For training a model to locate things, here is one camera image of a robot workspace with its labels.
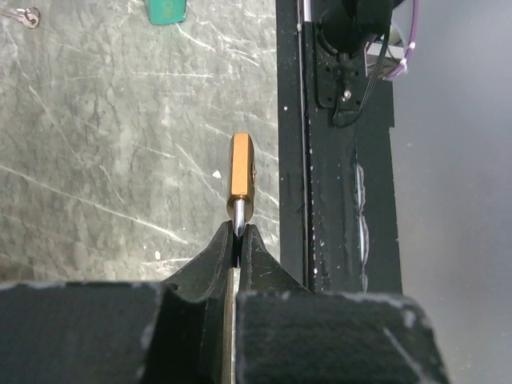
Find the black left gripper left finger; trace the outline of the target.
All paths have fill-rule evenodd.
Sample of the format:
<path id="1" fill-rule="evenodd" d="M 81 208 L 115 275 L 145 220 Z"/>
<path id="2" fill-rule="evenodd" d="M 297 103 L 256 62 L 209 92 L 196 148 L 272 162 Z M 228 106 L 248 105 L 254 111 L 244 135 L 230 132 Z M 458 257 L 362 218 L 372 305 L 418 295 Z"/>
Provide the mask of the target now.
<path id="1" fill-rule="evenodd" d="M 4 383 L 228 383 L 233 227 L 156 282 L 4 282 Z"/>

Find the small brass padlock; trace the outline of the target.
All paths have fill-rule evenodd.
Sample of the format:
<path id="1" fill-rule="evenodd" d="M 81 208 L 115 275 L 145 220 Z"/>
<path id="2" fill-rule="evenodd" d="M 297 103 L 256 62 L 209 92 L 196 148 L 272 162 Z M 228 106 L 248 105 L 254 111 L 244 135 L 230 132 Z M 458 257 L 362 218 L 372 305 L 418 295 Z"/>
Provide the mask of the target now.
<path id="1" fill-rule="evenodd" d="M 226 210 L 234 232 L 234 266 L 240 263 L 242 239 L 246 225 L 254 214 L 255 175 L 252 138 L 248 133 L 236 133 L 230 142 L 230 172 L 226 201 Z"/>

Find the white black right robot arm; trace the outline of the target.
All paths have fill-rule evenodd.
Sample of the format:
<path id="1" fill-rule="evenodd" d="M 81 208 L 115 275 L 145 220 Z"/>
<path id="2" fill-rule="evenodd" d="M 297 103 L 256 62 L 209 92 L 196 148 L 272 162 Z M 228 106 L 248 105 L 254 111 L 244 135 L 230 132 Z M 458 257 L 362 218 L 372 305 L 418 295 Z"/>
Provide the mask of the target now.
<path id="1" fill-rule="evenodd" d="M 318 22 L 321 40 L 335 53 L 356 54 L 372 38 L 390 31 L 402 1 L 328 1 Z"/>

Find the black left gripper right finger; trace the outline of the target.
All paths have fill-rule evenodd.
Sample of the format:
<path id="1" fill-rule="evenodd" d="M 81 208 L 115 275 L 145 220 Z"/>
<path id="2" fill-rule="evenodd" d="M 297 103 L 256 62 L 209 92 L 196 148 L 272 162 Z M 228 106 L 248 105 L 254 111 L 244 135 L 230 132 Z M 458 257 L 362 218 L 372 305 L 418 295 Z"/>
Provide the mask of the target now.
<path id="1" fill-rule="evenodd" d="M 239 383 L 446 383 L 424 310 L 401 294 L 313 294 L 249 225 L 236 298 Z"/>

